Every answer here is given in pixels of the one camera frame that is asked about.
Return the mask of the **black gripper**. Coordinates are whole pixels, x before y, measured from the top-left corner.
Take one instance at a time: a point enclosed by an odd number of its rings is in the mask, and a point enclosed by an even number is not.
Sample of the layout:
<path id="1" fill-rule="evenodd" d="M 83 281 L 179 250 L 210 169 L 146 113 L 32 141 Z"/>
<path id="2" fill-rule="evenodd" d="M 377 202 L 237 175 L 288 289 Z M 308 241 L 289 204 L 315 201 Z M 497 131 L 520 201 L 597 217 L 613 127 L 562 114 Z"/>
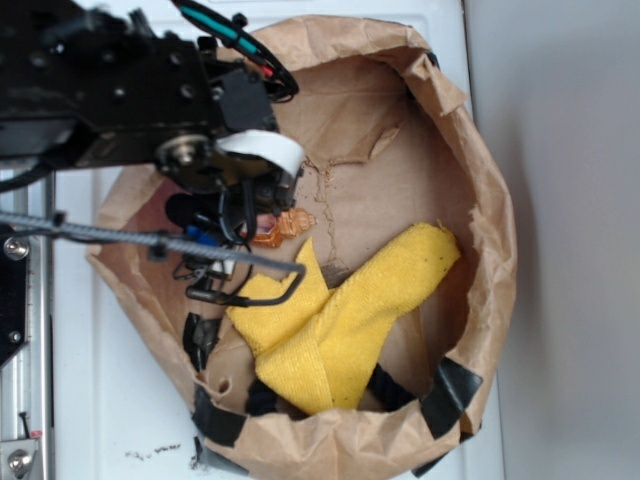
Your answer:
<path id="1" fill-rule="evenodd" d="M 245 225 L 256 231 L 260 213 L 279 215 L 295 205 L 304 148 L 287 136 L 246 130 L 213 139 L 185 134 L 156 147 L 158 170 L 196 196 L 225 235 Z"/>

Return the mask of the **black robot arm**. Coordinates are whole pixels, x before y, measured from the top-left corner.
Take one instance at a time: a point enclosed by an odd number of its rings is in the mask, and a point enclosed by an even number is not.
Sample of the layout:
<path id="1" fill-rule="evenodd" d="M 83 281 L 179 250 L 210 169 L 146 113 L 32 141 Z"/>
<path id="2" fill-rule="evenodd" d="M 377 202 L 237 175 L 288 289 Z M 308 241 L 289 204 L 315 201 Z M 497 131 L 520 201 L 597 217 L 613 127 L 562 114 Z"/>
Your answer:
<path id="1" fill-rule="evenodd" d="M 295 204 L 303 148 L 273 107 L 299 90 L 242 16 L 176 9 L 195 41 L 73 1 L 1 5 L 3 191 L 56 171 L 151 164 L 212 210 L 252 225 Z"/>

